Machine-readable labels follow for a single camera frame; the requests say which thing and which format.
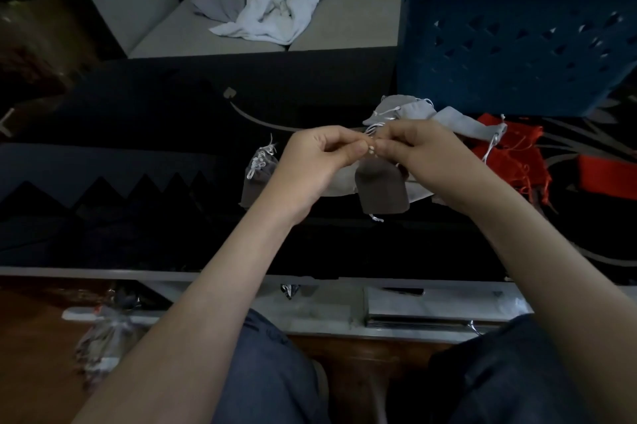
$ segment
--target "person's right hand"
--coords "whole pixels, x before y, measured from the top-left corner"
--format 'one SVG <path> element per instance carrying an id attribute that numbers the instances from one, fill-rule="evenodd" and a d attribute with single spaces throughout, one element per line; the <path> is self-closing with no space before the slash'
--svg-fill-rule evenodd
<path id="1" fill-rule="evenodd" d="M 501 190 L 502 181 L 449 129 L 436 121 L 387 122 L 376 154 L 402 164 L 416 180 L 460 212 Z"/>

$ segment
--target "hand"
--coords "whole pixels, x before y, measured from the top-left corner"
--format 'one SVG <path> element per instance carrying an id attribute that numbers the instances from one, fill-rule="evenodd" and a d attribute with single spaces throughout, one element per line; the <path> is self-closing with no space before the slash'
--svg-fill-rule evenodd
<path id="1" fill-rule="evenodd" d="M 436 121 L 392 121 L 375 135 L 376 154 L 407 168 L 457 211 L 467 213 L 507 186 L 449 129 Z"/>
<path id="2" fill-rule="evenodd" d="M 334 174 L 362 158 L 372 144 L 369 136 L 339 126 L 297 132 L 255 205 L 266 204 L 271 211 L 298 224 Z"/>

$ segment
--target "fingernail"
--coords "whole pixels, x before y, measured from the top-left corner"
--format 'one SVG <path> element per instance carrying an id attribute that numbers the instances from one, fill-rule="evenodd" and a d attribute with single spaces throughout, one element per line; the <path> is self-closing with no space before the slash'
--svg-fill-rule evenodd
<path id="1" fill-rule="evenodd" d="M 359 140 L 358 142 L 354 143 L 354 150 L 356 151 L 357 154 L 364 154 L 365 152 L 367 152 L 369 149 L 369 146 L 367 145 L 367 142 L 365 142 L 364 140 Z"/>

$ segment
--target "finger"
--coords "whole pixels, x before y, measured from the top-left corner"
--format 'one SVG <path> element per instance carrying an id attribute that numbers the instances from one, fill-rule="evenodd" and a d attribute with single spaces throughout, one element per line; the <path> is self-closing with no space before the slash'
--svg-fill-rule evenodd
<path id="1" fill-rule="evenodd" d="M 359 140 L 364 140 L 368 145 L 373 144 L 370 136 L 341 126 L 318 127 L 314 131 L 314 137 L 318 141 L 321 150 L 333 150 L 338 146 Z"/>
<path id="2" fill-rule="evenodd" d="M 354 162 L 367 154 L 369 149 L 370 146 L 367 141 L 357 140 L 356 142 L 342 146 L 334 152 L 330 152 L 328 155 L 334 161 L 336 170 L 339 170 L 343 167 L 351 166 Z"/>
<path id="3" fill-rule="evenodd" d="M 416 145 L 418 130 L 416 122 L 410 120 L 398 120 L 387 122 L 375 133 L 377 139 L 398 139 L 411 145 Z"/>
<path id="4" fill-rule="evenodd" d="M 391 139 L 377 139 L 376 154 L 385 159 L 389 159 L 394 162 L 400 162 L 402 165 L 407 165 L 407 159 L 409 158 L 412 147 L 399 142 L 398 140 Z"/>

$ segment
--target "person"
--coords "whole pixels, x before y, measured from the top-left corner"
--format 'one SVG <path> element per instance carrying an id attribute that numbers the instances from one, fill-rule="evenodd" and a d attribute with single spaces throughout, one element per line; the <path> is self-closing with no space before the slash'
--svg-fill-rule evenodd
<path id="1" fill-rule="evenodd" d="M 437 395 L 444 408 L 432 413 L 431 422 L 637 421 L 634 302 L 455 134 L 434 121 L 398 120 L 374 139 L 337 126 L 294 134 L 234 232 L 73 422 L 327 422 L 310 361 L 248 310 L 291 228 L 308 215 L 336 171 L 365 157 L 371 146 L 474 221 L 546 337 L 528 339 L 528 331 L 515 330 L 525 325 L 514 322 L 514 330 L 434 356 L 434 371 L 447 367 L 433 386 L 442 389 Z M 498 347 L 502 341 L 508 343 Z M 473 350 L 465 351 L 466 344 Z"/>

